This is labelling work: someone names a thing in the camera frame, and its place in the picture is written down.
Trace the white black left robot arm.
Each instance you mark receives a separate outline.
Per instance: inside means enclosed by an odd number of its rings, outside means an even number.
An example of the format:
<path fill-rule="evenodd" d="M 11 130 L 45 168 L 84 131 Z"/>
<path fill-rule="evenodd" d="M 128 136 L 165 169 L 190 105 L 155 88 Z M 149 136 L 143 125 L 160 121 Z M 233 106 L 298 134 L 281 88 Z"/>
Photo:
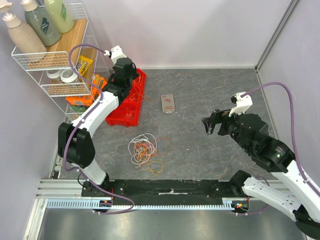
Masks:
<path fill-rule="evenodd" d="M 76 120 L 58 127 L 58 155 L 67 172 L 78 170 L 99 197 L 110 195 L 109 176 L 95 160 L 92 136 L 105 118 L 128 97 L 133 80 L 138 77 L 136 65 L 128 57 L 116 60 L 114 72 L 100 90 L 100 97 Z"/>

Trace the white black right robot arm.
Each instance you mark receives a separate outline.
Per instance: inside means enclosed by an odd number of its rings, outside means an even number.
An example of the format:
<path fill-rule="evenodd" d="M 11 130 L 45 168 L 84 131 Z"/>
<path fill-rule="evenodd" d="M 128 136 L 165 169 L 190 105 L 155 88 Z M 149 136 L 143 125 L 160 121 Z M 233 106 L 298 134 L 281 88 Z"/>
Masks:
<path fill-rule="evenodd" d="M 298 160 L 282 141 L 269 135 L 268 124 L 257 114 L 231 114 L 216 109 L 202 118 L 206 133 L 220 125 L 218 135 L 230 136 L 262 169 L 280 180 L 293 195 L 287 195 L 239 170 L 229 180 L 229 191 L 235 197 L 254 197 L 277 209 L 294 221 L 308 237 L 320 238 L 320 197 L 303 179 Z"/>

